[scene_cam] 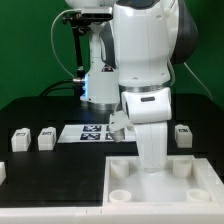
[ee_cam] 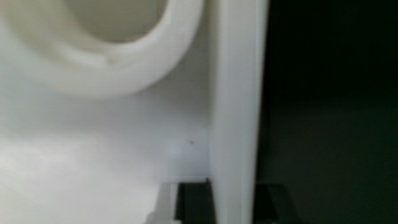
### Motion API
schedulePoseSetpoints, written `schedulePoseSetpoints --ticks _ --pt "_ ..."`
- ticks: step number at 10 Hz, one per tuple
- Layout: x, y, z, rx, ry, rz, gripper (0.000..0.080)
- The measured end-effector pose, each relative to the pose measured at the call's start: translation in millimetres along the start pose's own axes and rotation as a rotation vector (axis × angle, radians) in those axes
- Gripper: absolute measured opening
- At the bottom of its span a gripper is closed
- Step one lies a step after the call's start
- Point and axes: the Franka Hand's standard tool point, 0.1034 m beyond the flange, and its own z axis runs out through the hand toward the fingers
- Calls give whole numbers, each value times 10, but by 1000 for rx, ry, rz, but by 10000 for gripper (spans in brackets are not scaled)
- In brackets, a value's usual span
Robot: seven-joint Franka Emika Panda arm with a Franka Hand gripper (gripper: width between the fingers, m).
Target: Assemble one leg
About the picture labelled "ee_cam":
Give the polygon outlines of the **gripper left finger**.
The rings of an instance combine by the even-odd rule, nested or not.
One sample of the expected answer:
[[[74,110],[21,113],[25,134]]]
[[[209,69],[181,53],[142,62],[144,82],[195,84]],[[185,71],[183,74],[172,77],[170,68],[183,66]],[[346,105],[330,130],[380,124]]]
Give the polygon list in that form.
[[[215,224],[211,182],[176,182],[160,185],[154,211],[147,224]]]

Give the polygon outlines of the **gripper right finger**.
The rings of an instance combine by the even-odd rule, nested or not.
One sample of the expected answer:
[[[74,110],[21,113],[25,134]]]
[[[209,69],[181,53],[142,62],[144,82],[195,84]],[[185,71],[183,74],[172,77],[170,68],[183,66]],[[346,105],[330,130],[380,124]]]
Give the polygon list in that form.
[[[289,192],[280,184],[257,183],[254,191],[254,224],[293,224],[296,211]]]

